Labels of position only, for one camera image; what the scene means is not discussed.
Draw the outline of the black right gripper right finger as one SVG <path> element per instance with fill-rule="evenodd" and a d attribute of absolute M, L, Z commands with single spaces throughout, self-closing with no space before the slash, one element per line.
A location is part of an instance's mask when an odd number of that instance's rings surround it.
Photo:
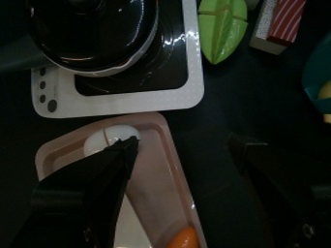
<path fill-rule="evenodd" d="M 265 248 L 331 248 L 331 166 L 233 134 L 229 151 L 259 213 Z"/>

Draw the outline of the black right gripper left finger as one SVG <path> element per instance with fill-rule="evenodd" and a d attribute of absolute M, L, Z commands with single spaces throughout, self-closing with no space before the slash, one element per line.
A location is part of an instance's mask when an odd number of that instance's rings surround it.
<path fill-rule="evenodd" d="M 10 248 L 113 248 L 138 153 L 131 137 L 47 176 Z"/>

